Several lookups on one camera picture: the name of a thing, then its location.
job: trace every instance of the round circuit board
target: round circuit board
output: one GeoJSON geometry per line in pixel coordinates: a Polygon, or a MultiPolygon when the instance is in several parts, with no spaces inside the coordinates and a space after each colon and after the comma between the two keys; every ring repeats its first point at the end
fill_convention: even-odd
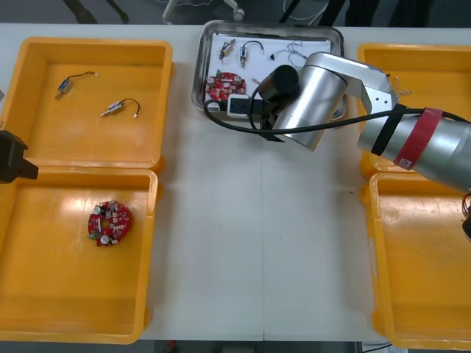
{"type": "Polygon", "coordinates": [[[132,213],[123,204],[114,200],[98,204],[88,219],[88,238],[96,245],[118,244],[132,226],[132,213]]]}
{"type": "Polygon", "coordinates": [[[217,75],[208,77],[205,90],[211,99],[224,101],[230,94],[245,94],[247,85],[237,74],[218,71],[217,75]]]}

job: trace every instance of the table surface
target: table surface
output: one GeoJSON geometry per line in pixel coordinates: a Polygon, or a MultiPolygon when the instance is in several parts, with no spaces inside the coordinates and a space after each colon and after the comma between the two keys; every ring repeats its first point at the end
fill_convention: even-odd
{"type": "MultiPolygon", "coordinates": [[[[167,40],[175,75],[142,338],[384,340],[370,319],[358,126],[326,131],[309,153],[210,122],[191,103],[200,30],[0,24],[0,89],[30,36],[167,40]]],[[[339,30],[350,58],[364,42],[471,44],[471,29],[339,30]]]]}

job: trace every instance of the red band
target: red band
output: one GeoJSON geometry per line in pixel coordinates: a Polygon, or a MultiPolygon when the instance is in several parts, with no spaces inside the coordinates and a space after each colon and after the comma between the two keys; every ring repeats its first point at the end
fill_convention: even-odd
{"type": "Polygon", "coordinates": [[[442,118],[443,110],[425,108],[417,120],[415,127],[407,138],[406,143],[397,154],[394,164],[410,171],[427,147],[442,118]]]}

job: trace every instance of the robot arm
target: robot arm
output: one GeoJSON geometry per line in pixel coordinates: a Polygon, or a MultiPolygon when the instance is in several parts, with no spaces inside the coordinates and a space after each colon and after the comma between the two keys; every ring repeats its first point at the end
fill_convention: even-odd
{"type": "MultiPolygon", "coordinates": [[[[359,98],[369,114],[393,110],[397,104],[387,75],[354,60],[315,53],[299,74],[299,94],[280,112],[273,129],[327,123],[344,94],[359,98]]],[[[408,163],[408,160],[400,159],[401,151],[413,133],[421,133],[417,131],[423,126],[417,124],[421,118],[405,115],[396,118],[394,124],[390,124],[389,119],[386,116],[367,121],[357,146],[394,161],[398,166],[413,169],[430,180],[466,193],[471,191],[471,124],[439,118],[418,159],[408,163]]],[[[313,151],[321,136],[322,131],[315,131],[279,138],[313,151]]]]}

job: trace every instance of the electronic component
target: electronic component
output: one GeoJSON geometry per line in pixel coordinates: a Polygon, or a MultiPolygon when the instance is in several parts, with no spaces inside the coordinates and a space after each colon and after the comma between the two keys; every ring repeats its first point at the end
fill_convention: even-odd
{"type": "Polygon", "coordinates": [[[224,42],[222,45],[221,51],[219,52],[219,59],[222,60],[224,57],[229,55],[231,48],[233,47],[234,43],[236,42],[235,39],[232,39],[230,42],[224,42]]]}
{"type": "MultiPolygon", "coordinates": [[[[262,99],[254,100],[253,115],[262,115],[265,108],[265,101],[262,99]]],[[[249,96],[247,94],[230,94],[227,102],[227,116],[231,118],[247,118],[249,112],[249,96]]]]}
{"type": "Polygon", "coordinates": [[[135,99],[133,98],[125,98],[123,99],[122,101],[117,101],[116,103],[113,103],[112,105],[110,105],[108,107],[108,109],[103,112],[100,116],[106,116],[106,115],[109,115],[109,114],[114,114],[116,113],[117,111],[121,110],[123,107],[124,107],[124,103],[125,101],[133,101],[135,102],[137,105],[138,105],[138,109],[136,110],[135,114],[134,114],[134,118],[137,118],[138,115],[139,115],[139,112],[141,111],[141,105],[139,104],[138,101],[136,101],[135,99]]]}
{"type": "Polygon", "coordinates": [[[59,88],[57,89],[56,99],[59,99],[62,95],[70,91],[72,87],[71,79],[73,79],[74,77],[81,77],[81,76],[85,76],[89,74],[93,74],[94,76],[98,77],[98,74],[95,71],[86,71],[83,74],[71,75],[67,77],[66,79],[64,79],[62,83],[60,84],[59,88]]]}
{"type": "Polygon", "coordinates": [[[100,247],[116,245],[131,226],[132,214],[127,207],[114,200],[104,202],[94,207],[88,219],[88,239],[100,247]]]}
{"type": "Polygon", "coordinates": [[[211,99],[227,100],[230,94],[245,94],[246,82],[239,75],[218,70],[206,80],[205,91],[211,99]]]}
{"type": "Polygon", "coordinates": [[[259,42],[258,40],[249,40],[249,41],[245,42],[244,45],[241,46],[241,52],[239,54],[239,60],[241,62],[241,67],[242,68],[245,67],[245,62],[247,61],[247,54],[248,54],[248,50],[245,46],[247,44],[251,44],[251,43],[256,43],[260,46],[261,54],[263,54],[265,52],[265,49],[263,48],[263,44],[261,42],[259,42]]]}

